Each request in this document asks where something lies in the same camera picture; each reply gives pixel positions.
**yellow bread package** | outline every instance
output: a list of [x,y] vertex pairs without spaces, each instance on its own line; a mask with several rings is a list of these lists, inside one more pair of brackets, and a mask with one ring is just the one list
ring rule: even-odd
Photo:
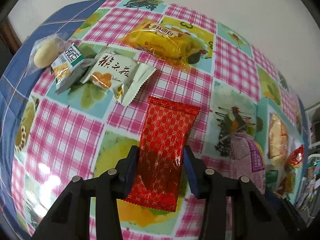
[[170,66],[189,71],[188,57],[197,53],[201,43],[190,35],[172,30],[143,18],[126,36],[120,39],[124,45],[147,51]]
[[270,116],[269,159],[274,166],[283,166],[288,158],[288,134],[276,114]]

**blue plaid cloth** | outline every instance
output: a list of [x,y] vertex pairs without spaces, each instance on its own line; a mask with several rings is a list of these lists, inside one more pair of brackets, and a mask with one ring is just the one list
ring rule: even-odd
[[0,79],[0,208],[12,229],[22,239],[30,239],[30,236],[20,227],[10,197],[11,172],[15,135],[30,92],[42,73],[38,71],[24,77],[32,46],[36,40],[54,33],[67,33],[70,37],[104,2],[79,2],[55,12],[23,43]]

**red snack package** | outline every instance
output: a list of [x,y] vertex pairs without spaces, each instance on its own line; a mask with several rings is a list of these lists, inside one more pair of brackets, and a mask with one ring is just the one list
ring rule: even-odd
[[301,145],[298,149],[294,150],[288,160],[287,160],[287,165],[291,169],[297,169],[301,167],[304,159],[304,150],[303,150],[303,145]]
[[136,177],[125,199],[140,206],[175,212],[183,146],[200,107],[148,96]]

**table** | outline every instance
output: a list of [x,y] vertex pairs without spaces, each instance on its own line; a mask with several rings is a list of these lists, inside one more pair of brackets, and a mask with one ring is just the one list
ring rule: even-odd
[[[143,17],[177,28],[202,43],[203,50],[190,73],[117,41]],[[108,45],[157,70],[128,107],[91,83],[57,96],[48,69],[23,77],[33,43],[55,32],[66,32],[85,57]],[[229,175],[230,160],[214,149],[220,133],[215,114],[218,107],[231,110],[237,106],[255,123],[257,102],[269,97],[293,124],[301,114],[306,127],[297,94],[256,47],[199,12],[160,0],[95,0],[62,8],[14,56],[0,79],[0,92],[0,204],[22,239],[30,238],[28,234],[33,234],[73,176],[99,176],[126,157],[131,145],[139,145],[148,95],[201,108],[188,144],[208,167],[224,176]],[[121,200],[117,203],[124,239],[196,239],[200,233],[204,201],[193,197],[184,176],[175,213]],[[94,199],[90,226],[91,239],[96,239]],[[230,230],[228,217],[228,237]]]

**metal bolt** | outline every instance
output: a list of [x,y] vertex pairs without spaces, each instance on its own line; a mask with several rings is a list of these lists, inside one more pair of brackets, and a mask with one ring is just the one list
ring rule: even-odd
[[250,180],[247,176],[242,176],[241,177],[241,181],[244,182],[244,183],[248,183]]
[[115,175],[117,173],[117,170],[116,169],[110,169],[108,170],[108,174],[109,175]]
[[73,176],[72,177],[72,181],[73,182],[78,182],[81,179],[81,177],[79,175]]
[[213,175],[214,174],[214,169],[206,169],[205,173],[208,175]]

